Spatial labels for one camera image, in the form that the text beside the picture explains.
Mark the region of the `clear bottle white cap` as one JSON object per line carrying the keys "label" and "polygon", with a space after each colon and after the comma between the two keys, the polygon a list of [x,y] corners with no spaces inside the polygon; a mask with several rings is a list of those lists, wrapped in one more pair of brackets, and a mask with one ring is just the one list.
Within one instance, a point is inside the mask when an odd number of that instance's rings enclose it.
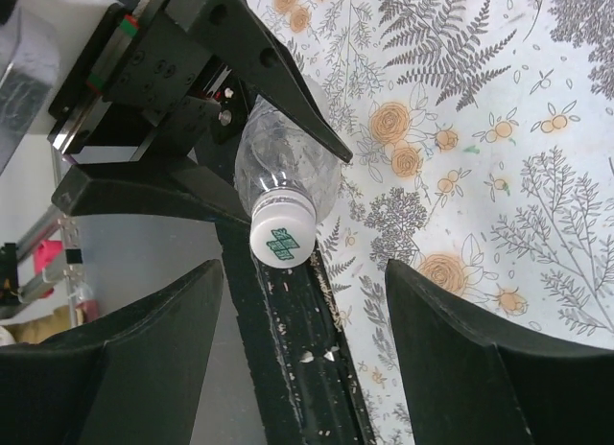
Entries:
{"label": "clear bottle white cap", "polygon": [[303,264],[338,198],[341,161],[258,96],[235,160],[234,180],[250,215],[249,246],[276,269]]}

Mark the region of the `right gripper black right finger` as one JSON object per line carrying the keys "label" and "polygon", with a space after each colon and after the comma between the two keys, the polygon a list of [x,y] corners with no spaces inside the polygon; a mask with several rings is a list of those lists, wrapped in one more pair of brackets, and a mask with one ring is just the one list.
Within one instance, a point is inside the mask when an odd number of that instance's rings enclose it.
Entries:
{"label": "right gripper black right finger", "polygon": [[416,443],[612,443],[611,350],[495,316],[398,260],[385,283]]}

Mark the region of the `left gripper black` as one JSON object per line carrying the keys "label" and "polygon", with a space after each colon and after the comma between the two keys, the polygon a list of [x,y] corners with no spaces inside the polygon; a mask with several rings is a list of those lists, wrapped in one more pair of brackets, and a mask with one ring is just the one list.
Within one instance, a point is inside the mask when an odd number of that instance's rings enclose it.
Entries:
{"label": "left gripper black", "polygon": [[[49,107],[48,140],[62,154],[134,147],[135,159],[183,155],[203,137],[221,144],[247,121],[239,77],[338,159],[351,160],[291,53],[246,0],[114,0]],[[51,202],[71,217],[250,223],[236,190],[188,157],[74,165]]]}

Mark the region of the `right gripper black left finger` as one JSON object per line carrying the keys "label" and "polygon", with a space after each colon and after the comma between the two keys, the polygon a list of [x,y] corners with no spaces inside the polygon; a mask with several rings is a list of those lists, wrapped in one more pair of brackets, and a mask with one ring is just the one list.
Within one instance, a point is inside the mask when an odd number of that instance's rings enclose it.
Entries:
{"label": "right gripper black left finger", "polygon": [[2,347],[2,443],[189,443],[223,290],[209,260],[91,323]]}

